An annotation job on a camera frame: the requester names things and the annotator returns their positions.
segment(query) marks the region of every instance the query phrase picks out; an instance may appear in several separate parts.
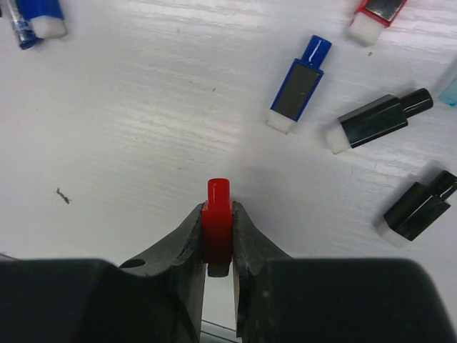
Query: white table surface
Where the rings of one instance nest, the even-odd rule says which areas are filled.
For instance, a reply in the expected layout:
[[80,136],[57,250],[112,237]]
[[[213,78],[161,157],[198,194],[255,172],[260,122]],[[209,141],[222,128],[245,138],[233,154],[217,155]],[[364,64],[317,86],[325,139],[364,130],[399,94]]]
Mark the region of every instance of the white table surface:
[[[457,2],[410,0],[370,48],[344,35],[358,3],[61,0],[69,36],[31,51],[0,20],[0,252],[120,264],[204,201],[208,179],[227,177],[295,257],[417,261],[457,324],[457,195],[405,249],[372,227],[431,165],[457,172],[457,112],[430,110],[338,156],[321,136],[368,101],[432,87],[456,58]],[[312,34],[334,45],[286,136],[266,113]],[[234,327],[233,313],[232,280],[208,280],[204,318]]]

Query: blue cap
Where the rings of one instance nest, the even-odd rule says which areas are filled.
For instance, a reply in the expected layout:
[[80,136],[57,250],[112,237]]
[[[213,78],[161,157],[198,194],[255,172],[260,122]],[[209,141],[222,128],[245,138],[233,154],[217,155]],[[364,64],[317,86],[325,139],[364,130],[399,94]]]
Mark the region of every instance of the blue cap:
[[309,66],[320,69],[330,48],[331,42],[319,36],[312,36],[301,60]]
[[39,16],[52,16],[64,20],[59,0],[17,0],[17,4],[26,20]]
[[35,34],[32,32],[31,35],[20,41],[19,42],[19,47],[22,49],[22,50],[27,50],[27,49],[30,49],[31,47],[33,46],[36,46],[38,43],[40,43],[43,39],[40,39],[38,38],[37,36],[35,36]]

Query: white eraser end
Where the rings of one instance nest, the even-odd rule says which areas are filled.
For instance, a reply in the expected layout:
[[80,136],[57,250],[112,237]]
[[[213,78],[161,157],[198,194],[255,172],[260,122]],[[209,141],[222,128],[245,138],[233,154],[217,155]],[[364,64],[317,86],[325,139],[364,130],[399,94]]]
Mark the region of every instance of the white eraser end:
[[358,12],[349,26],[348,34],[363,45],[373,45],[386,27],[380,22]]
[[382,239],[392,244],[395,248],[403,248],[410,242],[405,237],[401,236],[400,234],[397,234],[394,230],[388,227],[385,220],[383,220],[376,227],[376,231]]
[[33,18],[30,22],[34,28],[35,35],[38,38],[60,38],[66,35],[64,21],[59,18],[54,18],[52,16],[38,16]]
[[351,148],[348,137],[339,121],[335,121],[326,127],[325,137],[331,152],[335,155]]
[[287,118],[286,116],[283,116],[282,114],[279,114],[273,110],[270,110],[268,113],[268,119],[266,120],[266,124],[268,126],[271,126],[283,134],[288,134],[295,123],[296,121]]

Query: blue marker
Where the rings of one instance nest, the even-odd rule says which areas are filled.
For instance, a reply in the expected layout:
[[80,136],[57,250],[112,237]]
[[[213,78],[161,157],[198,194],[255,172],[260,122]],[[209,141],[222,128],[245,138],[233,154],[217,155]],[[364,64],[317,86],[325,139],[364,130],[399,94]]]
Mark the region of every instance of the blue marker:
[[331,42],[312,36],[301,59],[295,59],[279,93],[274,99],[267,124],[287,134],[300,119],[322,79],[320,70],[331,48]]
[[37,37],[59,38],[66,35],[64,14],[59,0],[17,0],[24,18],[31,22]]
[[6,15],[11,21],[14,35],[17,38],[19,47],[22,50],[27,50],[38,44],[41,39],[37,38],[34,30],[32,30],[30,23],[25,20],[18,9],[16,0],[6,0]]

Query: small debris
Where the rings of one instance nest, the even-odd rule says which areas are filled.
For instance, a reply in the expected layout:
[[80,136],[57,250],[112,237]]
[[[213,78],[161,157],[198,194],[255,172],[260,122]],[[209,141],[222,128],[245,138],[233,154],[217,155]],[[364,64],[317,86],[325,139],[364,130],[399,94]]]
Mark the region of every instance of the small debris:
[[3,257],[4,259],[14,259],[16,261],[18,260],[18,259],[15,259],[14,257],[7,255],[6,252],[0,252],[0,257]]
[[67,204],[70,204],[70,199],[68,197],[66,197],[64,194],[62,194],[62,192],[60,192],[60,188],[57,187],[57,191],[56,193],[58,195],[60,195],[60,197],[67,203]]

